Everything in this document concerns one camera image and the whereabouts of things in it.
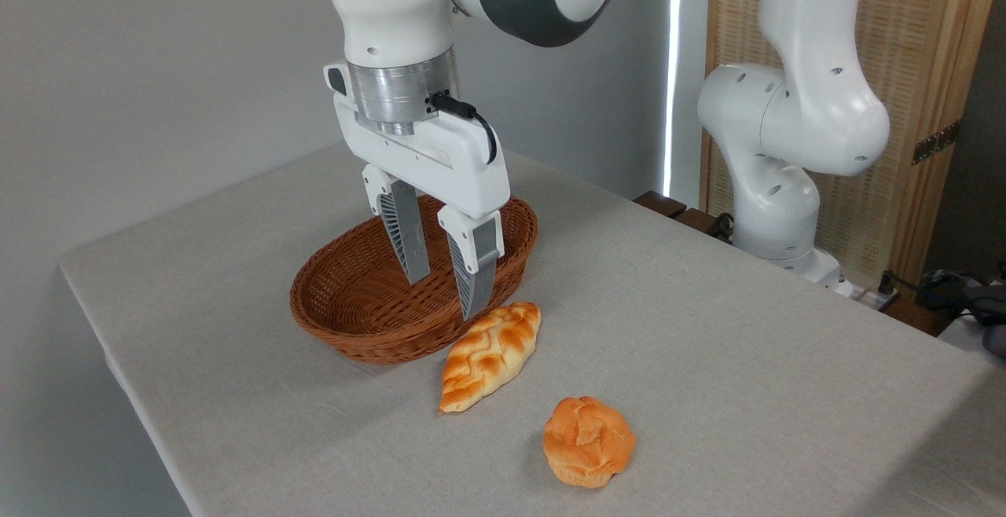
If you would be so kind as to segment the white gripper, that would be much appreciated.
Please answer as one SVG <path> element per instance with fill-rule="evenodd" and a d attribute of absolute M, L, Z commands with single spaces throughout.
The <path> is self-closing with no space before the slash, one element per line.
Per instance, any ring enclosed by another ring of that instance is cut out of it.
<path fill-rule="evenodd" d="M 414 123 L 411 135 L 364 126 L 349 68 L 348 63 L 330 64 L 325 79 L 335 92 L 346 144 L 370 163 L 362 172 L 369 206 L 381 218 L 407 280 L 416 284 L 431 273 L 416 188 L 446 204 L 438 220 L 448 235 L 463 317 L 470 320 L 488 306 L 497 258 L 505 255 L 496 210 L 511 190 L 502 149 L 481 123 L 448 112 Z"/>

